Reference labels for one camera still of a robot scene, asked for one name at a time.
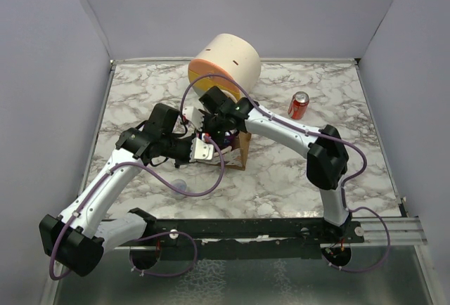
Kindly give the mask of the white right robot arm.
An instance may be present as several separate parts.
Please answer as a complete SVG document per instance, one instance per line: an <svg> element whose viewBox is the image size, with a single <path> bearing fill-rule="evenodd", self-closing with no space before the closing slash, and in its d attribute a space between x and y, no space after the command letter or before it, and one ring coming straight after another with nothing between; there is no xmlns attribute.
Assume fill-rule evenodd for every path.
<svg viewBox="0 0 450 305"><path fill-rule="evenodd" d="M303 126L270 113L249 98L235 103L216 86L201 95L199 101L204 107L201 131L216 143L224 141L225 132L236 130L271 139L301 155L307 163L307 179L321 195L324 237L339 242L347 236L351 212L345 206L340 184L347 172L349 155L335 127Z"/></svg>

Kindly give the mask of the brown canvas bag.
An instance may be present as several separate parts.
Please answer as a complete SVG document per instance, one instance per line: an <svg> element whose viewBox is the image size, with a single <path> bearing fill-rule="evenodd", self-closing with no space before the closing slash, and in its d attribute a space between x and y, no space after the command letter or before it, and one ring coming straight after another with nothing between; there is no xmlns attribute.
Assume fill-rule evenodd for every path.
<svg viewBox="0 0 450 305"><path fill-rule="evenodd" d="M248 153L249 153L249 147L250 147L250 140L252 137L252 134L245 133L238 130L233 130L233 134L236 135L236 138L234 142L231 145L225 146L224 140L213 140L212 137L210 137L219 147L223 160L224 160L224 166L231 169L237 169L244 171L245 166L248 159ZM200 133L195 132L188 141L188 158L190 158L191 153L191 142L193 138L198 137L201 138L204 142L208 143L205 140L206 133ZM200 163L213 165L213 166L220 166L221 165L221 159L219 156L219 152L215 148L214 157L210 161L200 161Z"/></svg>

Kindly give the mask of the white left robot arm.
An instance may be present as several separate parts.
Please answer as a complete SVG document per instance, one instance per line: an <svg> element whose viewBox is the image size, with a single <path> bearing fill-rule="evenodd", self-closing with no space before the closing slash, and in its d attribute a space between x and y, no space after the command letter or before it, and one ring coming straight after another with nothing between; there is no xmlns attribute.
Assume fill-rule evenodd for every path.
<svg viewBox="0 0 450 305"><path fill-rule="evenodd" d="M45 254L50 259L49 275L56 275L55 263L84 277L90 274L106 252L129 242L151 243L155 219L134 209L115 221L105 221L106 212L120 193L154 158L163 156L185 164L191 160L193 139L173 132L182 118L179 110L158 103L150 117L120 134L115 149L94 180L58 216L47 214L39 223Z"/></svg>

